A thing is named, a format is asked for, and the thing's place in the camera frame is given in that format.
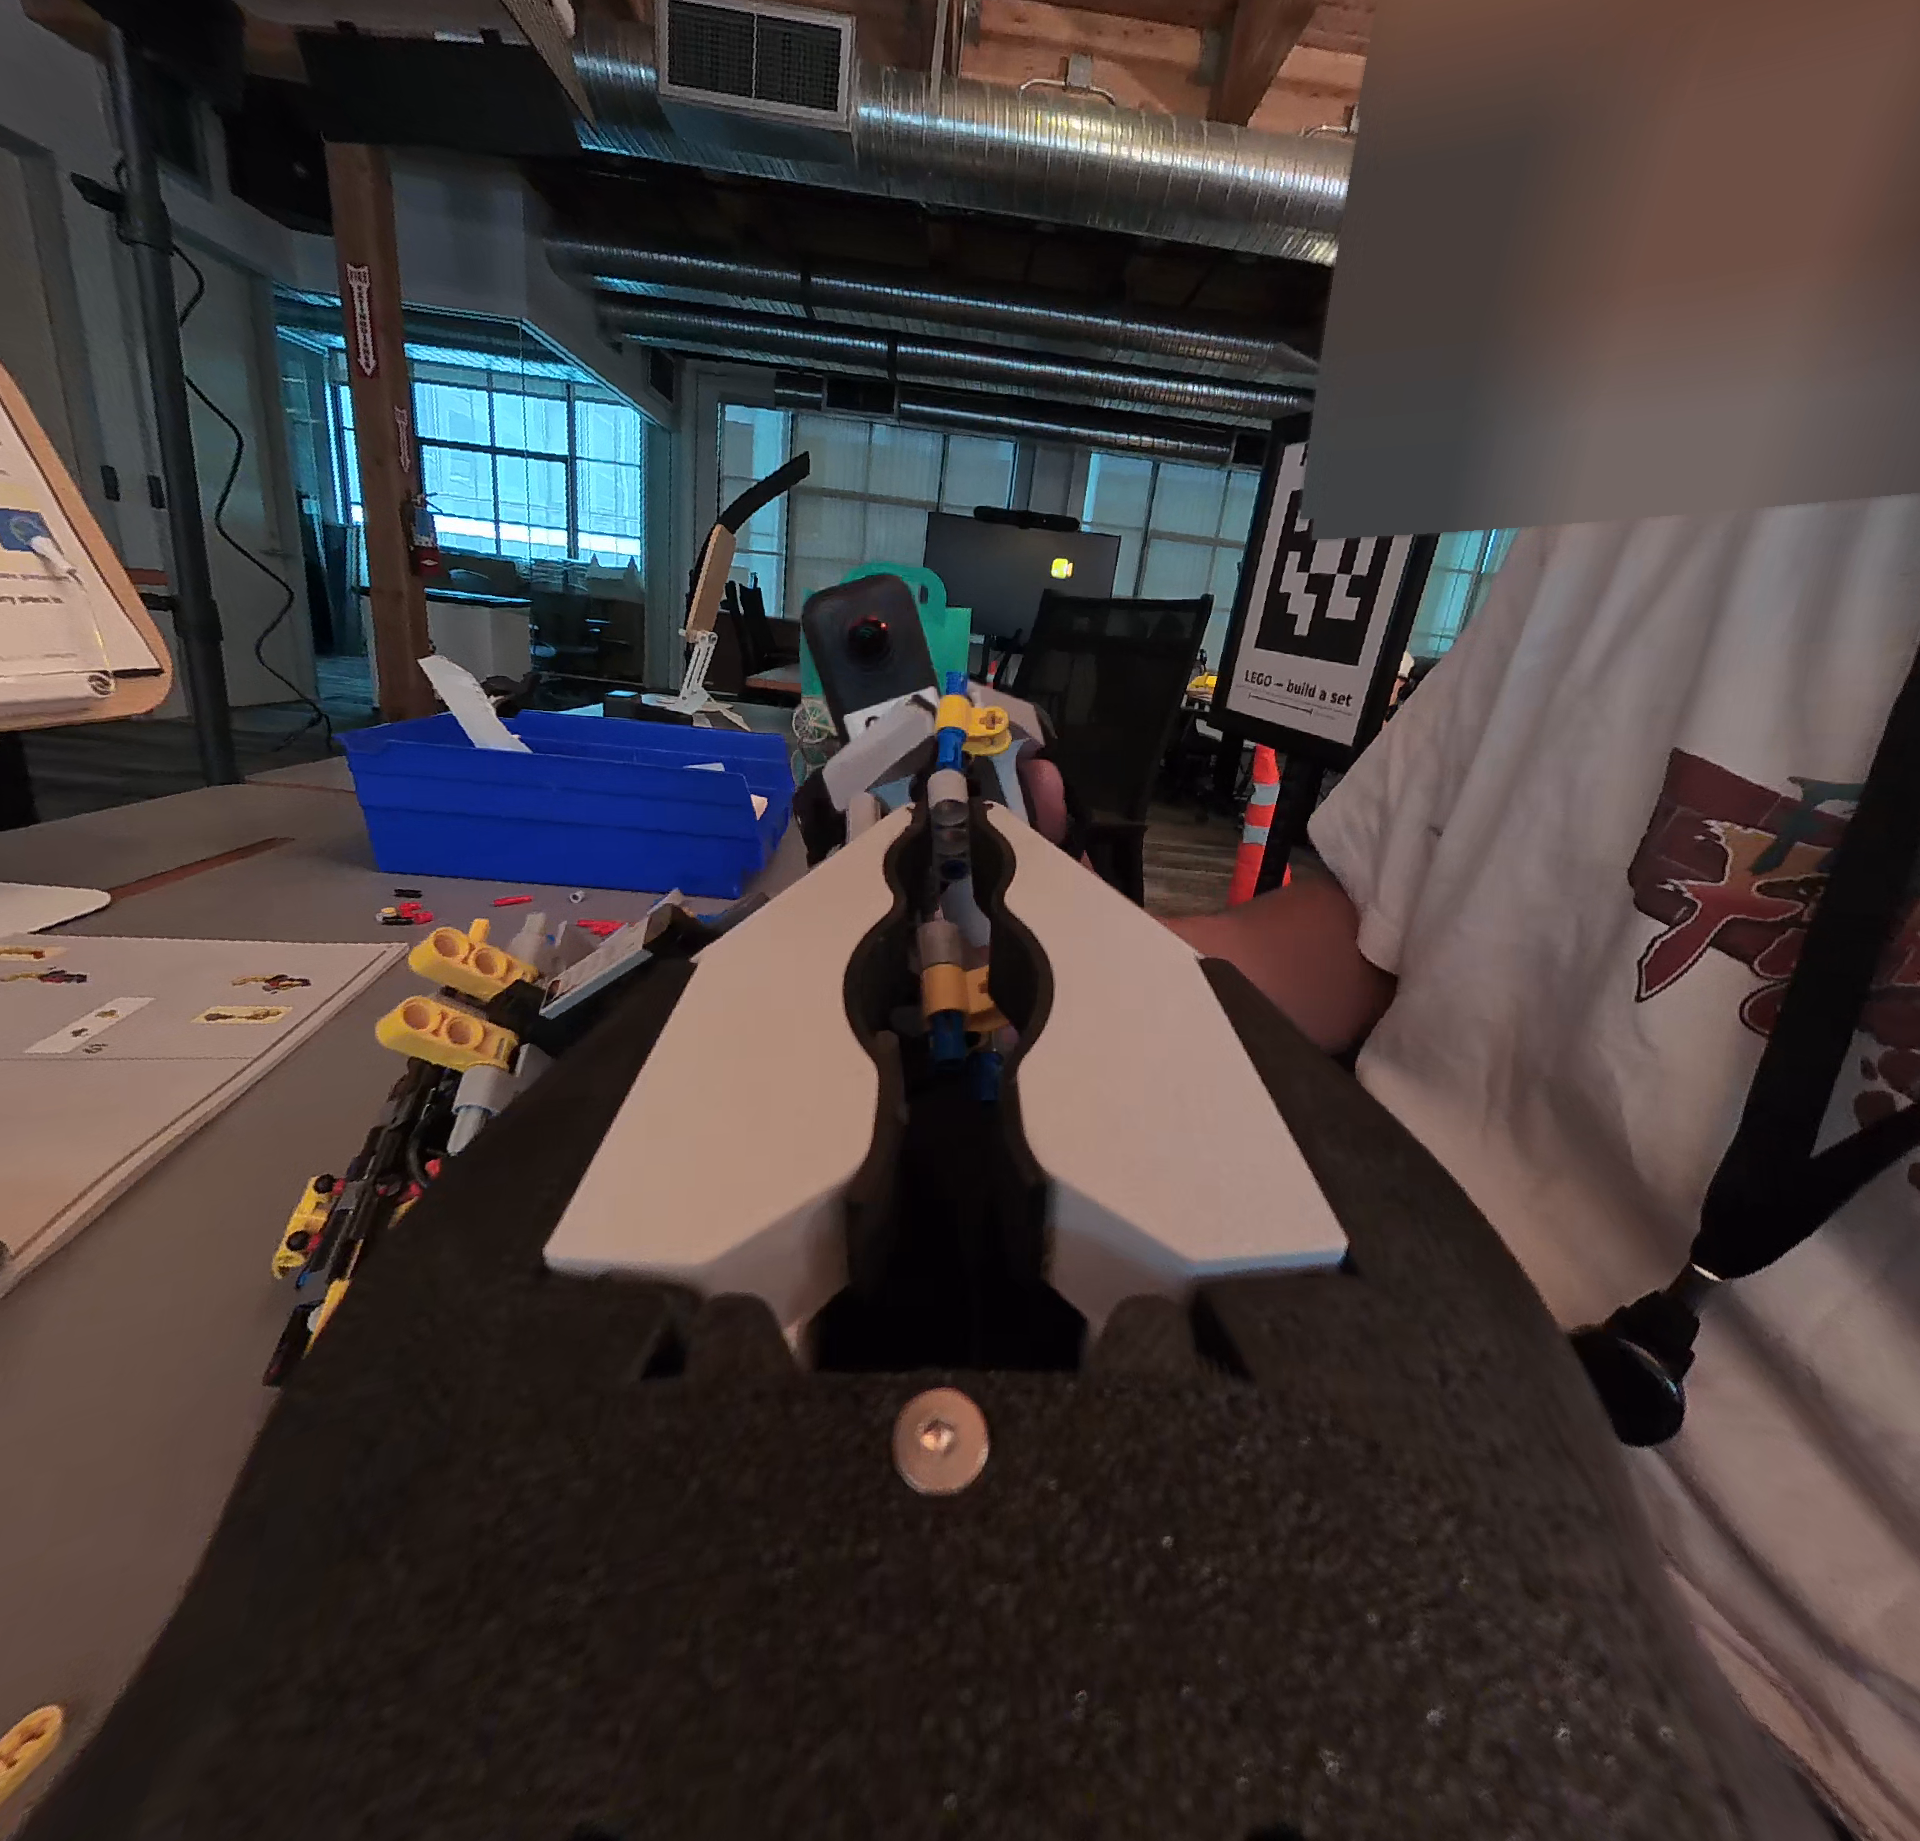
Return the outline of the white printed t-shirt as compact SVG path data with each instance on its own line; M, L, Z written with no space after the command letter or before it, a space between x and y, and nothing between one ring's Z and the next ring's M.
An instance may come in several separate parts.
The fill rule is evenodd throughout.
M1524 531L1316 813L1356 1072L1564 1324L1685 1260L1916 652L1916 497ZM1750 1712L1916 1836L1916 1157L1708 1311L1626 1466Z

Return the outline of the person's right forearm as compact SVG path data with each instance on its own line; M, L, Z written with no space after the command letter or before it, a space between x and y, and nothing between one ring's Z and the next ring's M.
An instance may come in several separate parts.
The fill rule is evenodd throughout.
M1240 907L1162 923L1237 966L1330 1057L1352 1057L1395 999L1395 975L1362 952L1354 902L1319 864Z

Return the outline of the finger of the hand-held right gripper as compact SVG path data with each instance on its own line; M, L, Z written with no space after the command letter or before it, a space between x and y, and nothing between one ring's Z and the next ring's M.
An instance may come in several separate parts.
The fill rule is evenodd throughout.
M847 718L850 740L831 754L822 775L825 798L841 814L850 839L888 813L876 789L911 779L927 764L940 701L936 691L918 691Z
M1030 824L1054 824L1054 762L1031 740L1014 740L1000 753L970 746L972 773L986 802L1003 803Z

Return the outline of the white and tan desk lamp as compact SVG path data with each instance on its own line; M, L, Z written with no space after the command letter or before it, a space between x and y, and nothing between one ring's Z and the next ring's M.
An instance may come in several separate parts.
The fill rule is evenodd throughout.
M768 477L729 502L701 549L700 568L691 588L691 604L681 641L686 642L685 678L678 695L667 701L667 710L691 722L704 722L710 713L725 713L726 707L707 692L707 670L716 653L716 619L733 573L738 533L756 512L785 492L802 485L811 474L811 455L802 453L782 462Z

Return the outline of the orange traffic cone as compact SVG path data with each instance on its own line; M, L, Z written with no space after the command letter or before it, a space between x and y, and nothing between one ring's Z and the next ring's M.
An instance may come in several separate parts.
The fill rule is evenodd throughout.
M1275 748L1255 748L1242 843L1230 877L1229 907L1237 908L1291 881L1291 843L1284 833L1284 761Z

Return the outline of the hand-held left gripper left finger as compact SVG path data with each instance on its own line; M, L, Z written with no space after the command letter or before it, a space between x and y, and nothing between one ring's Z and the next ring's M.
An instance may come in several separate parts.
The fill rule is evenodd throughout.
M544 1246L564 1275L750 1294L786 1334L847 1281L842 1196L876 1134L844 975L894 907L898 811L693 962L660 1040Z

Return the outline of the blue plastic bin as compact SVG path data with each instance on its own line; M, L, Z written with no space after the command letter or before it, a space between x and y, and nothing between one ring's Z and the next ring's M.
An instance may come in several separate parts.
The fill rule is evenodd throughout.
M344 734L377 867L733 900L792 818L777 734L538 710L511 730L524 753L449 713Z

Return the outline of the black office chair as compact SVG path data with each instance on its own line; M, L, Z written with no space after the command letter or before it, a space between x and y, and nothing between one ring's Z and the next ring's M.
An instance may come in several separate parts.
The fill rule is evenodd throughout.
M1052 725L1067 844L1135 902L1155 773L1214 618L1214 597L1071 597L1049 590L1012 692Z

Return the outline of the black monitor screen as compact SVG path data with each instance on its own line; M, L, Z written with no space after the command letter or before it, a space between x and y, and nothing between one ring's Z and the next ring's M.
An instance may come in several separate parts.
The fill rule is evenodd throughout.
M1031 635L1045 592L1070 597L1116 593L1119 537L1078 526L933 512L925 566L942 578L952 608L970 612L970 635L1010 642Z

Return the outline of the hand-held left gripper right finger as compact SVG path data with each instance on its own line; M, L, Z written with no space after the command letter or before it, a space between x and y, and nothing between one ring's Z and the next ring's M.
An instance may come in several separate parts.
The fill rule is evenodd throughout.
M1052 1287L1086 1316L1257 1273L1335 1268L1346 1233L1194 947L1005 808L1005 907L1051 1008L1016 1069L1051 1181Z

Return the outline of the white air vent grille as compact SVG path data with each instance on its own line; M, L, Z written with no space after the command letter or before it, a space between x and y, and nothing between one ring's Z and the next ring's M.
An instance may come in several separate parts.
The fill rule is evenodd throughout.
M657 0L660 99L851 131L856 14L768 0Z

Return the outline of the white paper sheet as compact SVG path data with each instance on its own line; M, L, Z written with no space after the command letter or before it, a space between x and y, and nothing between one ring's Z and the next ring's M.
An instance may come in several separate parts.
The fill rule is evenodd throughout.
M421 655L421 672L434 695L457 721L467 741L478 749L531 754L534 749L502 718L481 680L447 653Z

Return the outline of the wooden support post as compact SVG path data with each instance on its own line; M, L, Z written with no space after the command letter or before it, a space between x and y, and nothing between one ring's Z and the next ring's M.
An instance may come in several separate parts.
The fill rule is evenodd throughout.
M328 141L325 158L358 451L377 710L387 722L408 722L436 712L436 692L421 670L434 642L418 568L421 451L392 169L387 149L362 143Z

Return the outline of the building instruction book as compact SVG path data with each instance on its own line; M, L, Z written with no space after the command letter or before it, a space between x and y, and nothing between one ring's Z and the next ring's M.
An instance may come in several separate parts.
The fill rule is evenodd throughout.
M384 975L400 942L2 942L2 1287Z

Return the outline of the toy brick car chassis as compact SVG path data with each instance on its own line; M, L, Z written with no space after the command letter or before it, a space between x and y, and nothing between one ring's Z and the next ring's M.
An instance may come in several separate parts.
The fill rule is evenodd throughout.
M637 921L599 923L564 965L538 918L511 945L491 921L437 926L408 965L436 996L414 996L377 1028L408 1068L344 1174L314 1177L295 1207L274 1277L295 1281L295 1310L262 1382L295 1373L339 1308L366 1252L436 1185L444 1164L531 1083L531 1061L556 1061L591 1036L644 965L693 960L756 908L744 894L697 913L669 891Z

